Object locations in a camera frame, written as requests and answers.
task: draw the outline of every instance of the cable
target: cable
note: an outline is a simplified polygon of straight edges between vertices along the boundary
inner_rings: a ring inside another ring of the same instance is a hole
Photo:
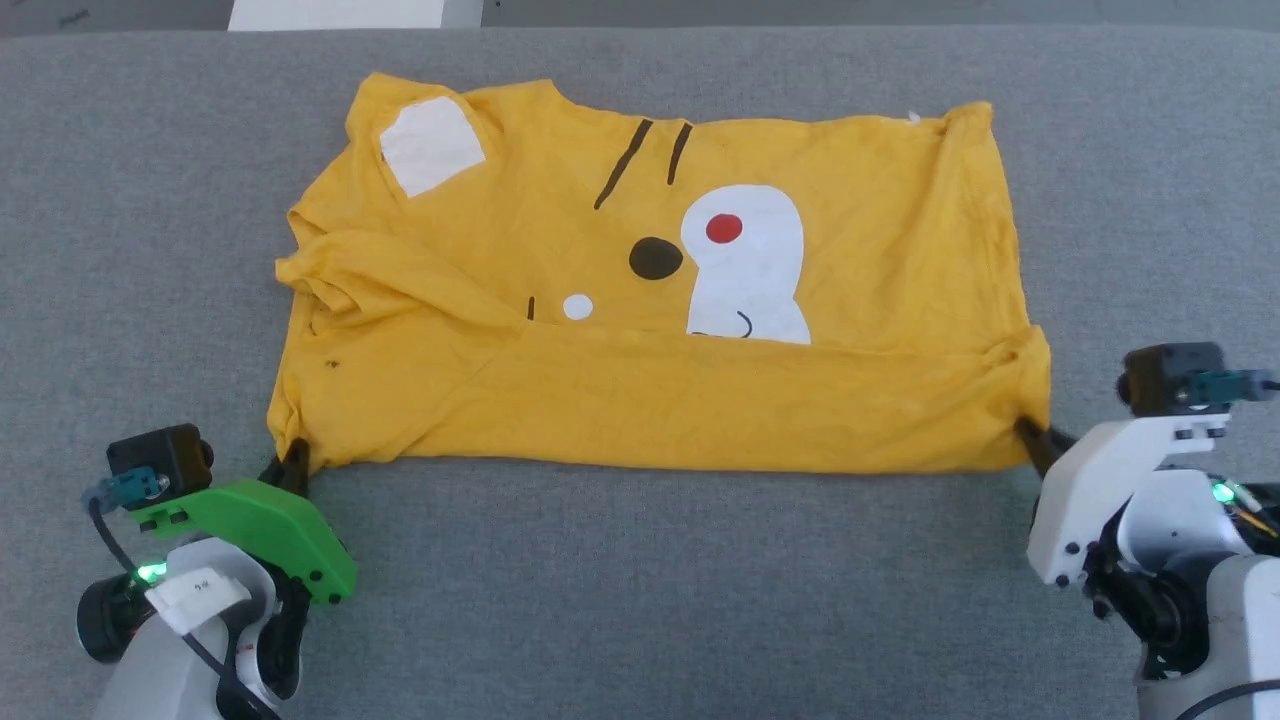
[[[138,566],[134,565],[133,560],[131,560],[128,553],[124,552],[120,543],[115,542],[115,536],[111,534],[111,530],[106,527],[106,521],[102,520],[101,501],[96,497],[88,501],[88,516],[92,518],[93,528],[97,530],[99,537],[102,538],[102,543],[106,546],[106,550],[109,550],[116,562],[120,564],[120,568],[124,568],[124,571],[128,573],[131,578],[150,588],[151,583],[138,577]],[[230,687],[230,689],[238,694],[241,700],[247,702],[259,715],[266,720],[282,720],[274,710],[262,702],[262,698],[257,697],[253,691],[244,687],[244,683],[241,682],[233,667],[228,667],[215,660],[214,656],[209,653],[209,650],[200,644],[200,641],[192,637],[191,633],[182,635],[182,639],[187,643],[187,647],[195,651],[197,657],[205,661],[205,665],[209,665],[210,670],[218,674],[218,678],[221,679],[223,683]]]
[[[1199,717],[1210,710],[1222,705],[1229,700],[1235,700],[1238,697],[1267,692],[1267,691],[1280,691],[1280,678],[1274,680],[1258,680],[1256,683],[1244,683],[1235,685],[1234,688],[1226,688],[1225,691],[1219,691],[1207,698],[1197,702],[1196,705],[1188,707],[1179,715],[1175,720],[1192,720],[1193,717]]]
[[[1271,536],[1274,538],[1280,538],[1280,534],[1277,534],[1275,530],[1272,530],[1270,527],[1267,527],[1266,523],[1263,523],[1262,520],[1260,520],[1256,516],[1253,516],[1252,512],[1248,512],[1248,511],[1238,507],[1235,510],[1235,514],[1236,514],[1238,518],[1240,518],[1242,520],[1244,520],[1248,524],[1253,525],[1254,528],[1262,530],[1263,533],[1266,533],[1266,534],[1268,534],[1268,536]]]

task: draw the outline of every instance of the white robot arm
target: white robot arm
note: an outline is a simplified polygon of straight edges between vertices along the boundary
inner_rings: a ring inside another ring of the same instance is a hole
[[[1134,419],[1079,441],[1019,427],[1044,479],[1027,557],[1143,642],[1143,720],[1280,717],[1280,692],[1265,692],[1280,689],[1280,525],[1244,486],[1167,464],[1213,450],[1231,402],[1280,386],[1228,372],[1212,343],[1146,348],[1125,365]]]
[[[266,568],[218,538],[175,548],[165,559],[165,569],[166,579],[157,589],[169,583],[182,583],[191,571],[211,569],[248,591],[248,600],[200,624],[191,630],[191,635],[214,659],[234,669],[241,683],[268,707],[279,710],[301,680],[301,660],[296,657],[298,648],[282,644],[278,632],[282,624],[291,621],[291,615],[296,618],[294,600],[280,597],[276,579]],[[118,577],[104,583],[104,592],[95,593],[91,588],[86,593],[87,607],[82,602],[81,643],[91,655],[110,655],[110,646],[104,643],[102,635],[116,632],[95,621],[95,618],[110,618],[100,612],[99,603],[106,602],[118,609],[120,603],[132,603],[140,612],[114,612],[115,619],[124,620],[124,632],[132,633],[132,639],[119,657],[93,720],[238,720],[261,716],[224,687],[218,673],[192,652],[161,615],[150,614],[148,607],[142,605],[145,598],[131,596],[129,578]],[[127,629],[138,620],[141,625],[136,630]],[[276,625],[268,630],[273,620]],[[273,639],[264,642],[264,630]],[[276,657],[282,651],[294,656],[283,671]]]

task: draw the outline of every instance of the white cartoon print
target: white cartoon print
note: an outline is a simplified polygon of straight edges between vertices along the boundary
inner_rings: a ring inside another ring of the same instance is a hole
[[[764,184],[713,190],[690,205],[680,240],[698,265],[687,332],[809,345],[795,301],[804,227],[785,192]]]

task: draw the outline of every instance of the white dot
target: white dot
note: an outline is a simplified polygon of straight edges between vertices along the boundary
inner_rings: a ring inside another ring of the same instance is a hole
[[[564,299],[564,316],[570,320],[581,320],[595,310],[591,299],[585,295],[571,295]]]

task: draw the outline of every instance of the yellow t-shirt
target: yellow t-shirt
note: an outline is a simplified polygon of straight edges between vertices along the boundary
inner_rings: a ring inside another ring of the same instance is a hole
[[[371,76],[289,213],[278,448],[306,438],[314,470],[1021,462],[1050,354],[991,114],[691,124],[549,81]]]

